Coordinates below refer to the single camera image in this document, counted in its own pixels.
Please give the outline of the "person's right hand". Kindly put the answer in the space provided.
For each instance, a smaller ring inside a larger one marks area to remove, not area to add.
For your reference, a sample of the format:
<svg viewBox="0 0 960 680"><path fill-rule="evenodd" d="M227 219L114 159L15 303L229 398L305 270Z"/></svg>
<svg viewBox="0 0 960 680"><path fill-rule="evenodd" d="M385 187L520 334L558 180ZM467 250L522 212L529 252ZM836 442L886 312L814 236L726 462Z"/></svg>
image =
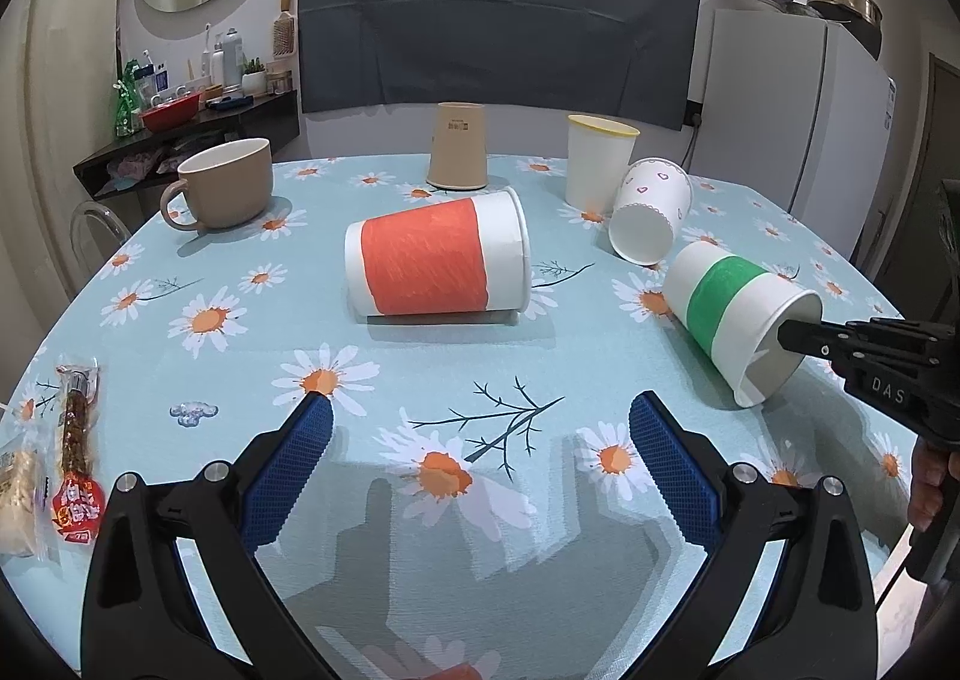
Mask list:
<svg viewBox="0 0 960 680"><path fill-rule="evenodd" d="M944 503L944 482L958 477L958 455L947 453L923 438L918 438L911 456L911 487L908 521L926 532Z"/></svg>

